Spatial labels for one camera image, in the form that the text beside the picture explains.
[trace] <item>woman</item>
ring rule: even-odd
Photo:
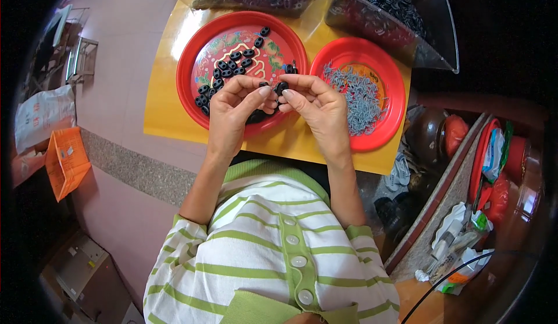
[[[343,95],[284,74],[278,98],[324,155],[331,198],[302,171],[254,159],[229,167],[244,124],[277,96],[235,76],[210,105],[207,154],[147,281],[153,323],[390,323],[399,299],[357,188]]]

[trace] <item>orange basket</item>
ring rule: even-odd
[[[46,172],[56,200],[73,191],[91,167],[79,126],[53,131],[46,150]]]

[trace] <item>yellow tabletop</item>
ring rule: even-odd
[[[317,52],[332,40],[347,36],[327,26],[323,20],[330,0],[316,0],[300,19],[281,19],[300,37],[311,62]],[[208,131],[198,125],[184,110],[176,91],[176,66],[186,44],[196,31],[227,10],[192,11],[192,0],[178,0],[159,43],[151,70],[147,91],[143,132],[150,135],[207,143]],[[406,102],[411,83],[411,69],[397,60]],[[384,146],[372,152],[354,153],[356,170],[387,175],[390,173],[401,140],[403,123],[395,136]],[[325,163],[317,143],[304,119],[291,112],[280,125],[244,141],[242,149],[285,158]]]

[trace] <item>black cable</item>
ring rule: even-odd
[[[420,304],[422,303],[422,301],[424,301],[426,299],[426,297],[428,295],[430,295],[431,292],[433,292],[440,284],[442,284],[442,282],[446,279],[448,279],[449,277],[451,277],[455,272],[457,272],[458,270],[461,270],[461,268],[475,262],[478,260],[481,260],[483,258],[487,258],[491,255],[494,254],[512,254],[512,255],[524,255],[530,258],[533,258],[535,260],[538,260],[539,257],[531,252],[526,252],[526,251],[519,251],[519,250],[503,250],[503,251],[491,251],[488,252],[484,255],[481,255],[479,257],[476,257],[472,260],[467,261],[466,263],[464,263],[463,265],[460,265],[459,267],[457,267],[456,269],[454,269],[453,271],[451,271],[450,273],[446,274],[442,279],[438,280],[436,282],[436,284],[434,284],[422,297],[420,300],[418,300],[418,302],[415,304],[415,306],[413,308],[411,308],[411,310],[409,311],[409,313],[405,316],[405,318],[401,321],[401,324],[405,324],[405,322],[407,322],[407,320],[411,317],[411,315],[413,314],[413,312],[415,312],[415,310],[420,306]]]

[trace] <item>green and white striped sweater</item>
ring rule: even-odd
[[[370,228],[343,230],[328,205],[297,169],[230,167],[209,228],[175,217],[147,281],[146,320],[283,323],[309,311],[330,324],[397,322]]]

